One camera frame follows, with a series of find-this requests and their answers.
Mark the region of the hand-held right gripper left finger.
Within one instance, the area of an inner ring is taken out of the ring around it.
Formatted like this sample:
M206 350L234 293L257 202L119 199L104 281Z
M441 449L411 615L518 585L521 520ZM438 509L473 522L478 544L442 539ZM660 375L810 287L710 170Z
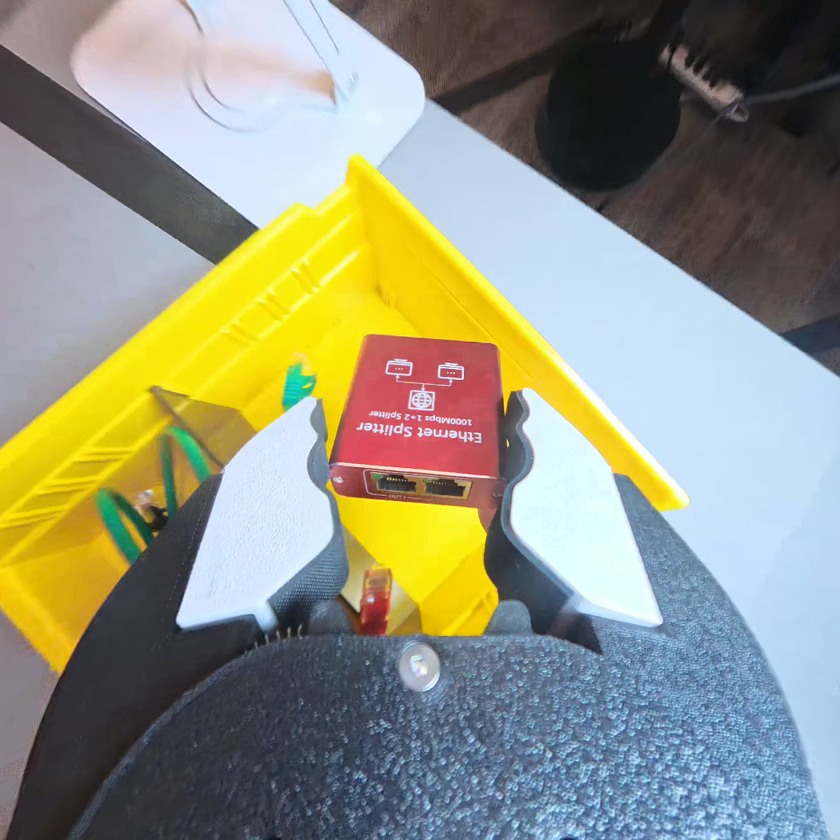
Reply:
M253 618L263 634L306 634L312 610L349 579L328 489L322 401L305 397L224 468L176 614L183 631Z

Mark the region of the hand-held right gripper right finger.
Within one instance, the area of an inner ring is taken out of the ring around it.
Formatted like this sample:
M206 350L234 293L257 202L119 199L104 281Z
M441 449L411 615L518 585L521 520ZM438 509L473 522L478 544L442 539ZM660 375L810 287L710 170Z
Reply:
M485 546L499 601L520 604L537 635L567 616L660 627L613 468L531 388L509 395L503 427L506 485Z

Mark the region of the red ethernet splitter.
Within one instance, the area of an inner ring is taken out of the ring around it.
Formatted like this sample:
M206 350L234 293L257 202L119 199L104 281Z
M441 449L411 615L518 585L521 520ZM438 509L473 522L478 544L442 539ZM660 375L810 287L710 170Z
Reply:
M505 488L503 410L495 344L369 334L332 445L332 488L491 515Z

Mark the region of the yellow plastic bin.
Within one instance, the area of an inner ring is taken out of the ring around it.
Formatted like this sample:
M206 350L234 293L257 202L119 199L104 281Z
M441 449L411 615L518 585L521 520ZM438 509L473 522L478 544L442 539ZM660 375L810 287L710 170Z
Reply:
M2 447L2 610L60 673L129 566L96 491L162 490L154 385L281 412L296 354L317 376L332 443L369 333L494 343L506 392L530 387L659 511L690 499L545 337L371 164L315 208L294 206Z

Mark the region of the black round stool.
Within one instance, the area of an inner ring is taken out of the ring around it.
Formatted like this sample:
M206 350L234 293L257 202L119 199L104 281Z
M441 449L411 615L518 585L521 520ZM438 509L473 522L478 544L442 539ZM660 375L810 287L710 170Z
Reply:
M578 38L560 52L535 124L552 177L579 192L637 181L666 152L682 88L659 64L661 41Z

